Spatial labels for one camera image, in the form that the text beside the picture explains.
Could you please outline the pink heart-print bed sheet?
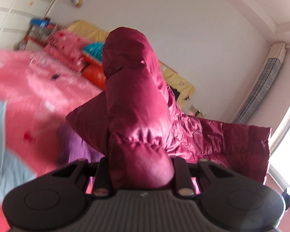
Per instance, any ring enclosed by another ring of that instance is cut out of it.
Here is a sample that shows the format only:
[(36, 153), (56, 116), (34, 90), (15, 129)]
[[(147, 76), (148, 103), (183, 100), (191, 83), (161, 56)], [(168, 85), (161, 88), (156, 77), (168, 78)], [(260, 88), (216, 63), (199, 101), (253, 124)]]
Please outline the pink heart-print bed sheet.
[(56, 132), (66, 115), (101, 90), (46, 53), (0, 50), (6, 145), (37, 175), (56, 168)]

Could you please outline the light blue garment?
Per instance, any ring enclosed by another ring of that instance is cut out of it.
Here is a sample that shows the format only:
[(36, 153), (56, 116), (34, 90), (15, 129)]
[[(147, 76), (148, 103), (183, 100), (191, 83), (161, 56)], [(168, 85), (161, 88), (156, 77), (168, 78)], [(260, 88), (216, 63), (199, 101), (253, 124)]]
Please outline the light blue garment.
[(7, 103), (0, 101), (0, 203), (11, 190), (37, 176), (6, 146), (6, 108)]

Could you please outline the pink folded quilt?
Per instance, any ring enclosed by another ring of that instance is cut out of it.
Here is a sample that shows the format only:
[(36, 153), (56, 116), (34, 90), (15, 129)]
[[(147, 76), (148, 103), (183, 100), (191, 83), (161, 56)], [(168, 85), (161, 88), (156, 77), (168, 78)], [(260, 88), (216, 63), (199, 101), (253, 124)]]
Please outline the pink folded quilt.
[(68, 68), (81, 72), (86, 66), (83, 48), (92, 41), (61, 29), (49, 36), (44, 51)]

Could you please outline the black folded garment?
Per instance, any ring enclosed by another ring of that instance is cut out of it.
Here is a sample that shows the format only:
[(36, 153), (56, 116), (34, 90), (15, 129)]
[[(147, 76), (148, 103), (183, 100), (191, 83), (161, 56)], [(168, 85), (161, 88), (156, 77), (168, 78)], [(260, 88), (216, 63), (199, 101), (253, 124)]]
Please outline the black folded garment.
[(173, 92), (173, 94), (174, 94), (175, 101), (177, 101), (178, 98), (179, 98), (179, 96), (180, 96), (180, 92), (179, 92), (177, 89), (175, 89), (175, 88), (173, 88), (172, 86), (170, 86), (170, 85), (169, 85), (169, 88), (172, 90), (172, 92)]

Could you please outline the yellow bed headboard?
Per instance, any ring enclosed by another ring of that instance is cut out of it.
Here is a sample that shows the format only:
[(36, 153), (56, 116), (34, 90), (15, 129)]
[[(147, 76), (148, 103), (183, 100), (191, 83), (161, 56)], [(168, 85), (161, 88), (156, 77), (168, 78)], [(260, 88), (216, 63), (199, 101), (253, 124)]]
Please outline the yellow bed headboard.
[[(109, 34), (106, 30), (84, 20), (76, 20), (68, 26), (67, 30), (93, 42), (103, 42)], [(180, 92), (177, 104), (181, 110), (184, 110), (195, 93), (195, 87), (166, 64), (161, 61), (159, 63), (164, 80)]]

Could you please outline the blue box by wardrobe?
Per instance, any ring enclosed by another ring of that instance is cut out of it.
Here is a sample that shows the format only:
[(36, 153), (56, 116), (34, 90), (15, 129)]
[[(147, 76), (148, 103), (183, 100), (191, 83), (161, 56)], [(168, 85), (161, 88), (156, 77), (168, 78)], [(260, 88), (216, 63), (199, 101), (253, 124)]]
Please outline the blue box by wardrobe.
[(33, 26), (40, 27), (40, 28), (46, 28), (49, 24), (49, 20), (33, 17), (30, 21), (30, 24), (32, 24)]

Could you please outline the crimson red down jacket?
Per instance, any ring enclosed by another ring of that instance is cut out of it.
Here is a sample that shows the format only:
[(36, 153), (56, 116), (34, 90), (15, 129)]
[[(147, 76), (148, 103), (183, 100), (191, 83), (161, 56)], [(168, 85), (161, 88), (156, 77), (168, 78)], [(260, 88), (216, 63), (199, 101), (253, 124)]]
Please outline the crimson red down jacket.
[(270, 128), (184, 114), (165, 82), (148, 39), (119, 27), (102, 49), (106, 88), (66, 122), (109, 160), (114, 188), (162, 189), (171, 184), (172, 157), (208, 159), (264, 183)]

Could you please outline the purple down jacket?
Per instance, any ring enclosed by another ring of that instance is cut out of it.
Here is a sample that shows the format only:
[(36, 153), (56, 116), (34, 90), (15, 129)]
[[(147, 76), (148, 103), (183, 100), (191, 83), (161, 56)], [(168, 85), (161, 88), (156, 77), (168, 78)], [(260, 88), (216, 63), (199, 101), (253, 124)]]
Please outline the purple down jacket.
[(66, 165), (77, 159), (87, 159), (89, 163), (99, 162), (104, 157), (103, 154), (82, 140), (66, 123), (59, 126), (56, 137), (59, 143), (58, 165)]

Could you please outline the orange teal folded quilt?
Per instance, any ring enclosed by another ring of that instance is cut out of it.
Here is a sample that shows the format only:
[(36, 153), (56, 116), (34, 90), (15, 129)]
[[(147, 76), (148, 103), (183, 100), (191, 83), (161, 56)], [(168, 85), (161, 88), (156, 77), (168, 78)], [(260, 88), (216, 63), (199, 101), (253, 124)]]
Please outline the orange teal folded quilt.
[(94, 42), (83, 48), (82, 55), (84, 61), (88, 64), (82, 72), (82, 76), (92, 82), (100, 89), (105, 89), (104, 71), (102, 68), (102, 49), (104, 42)]

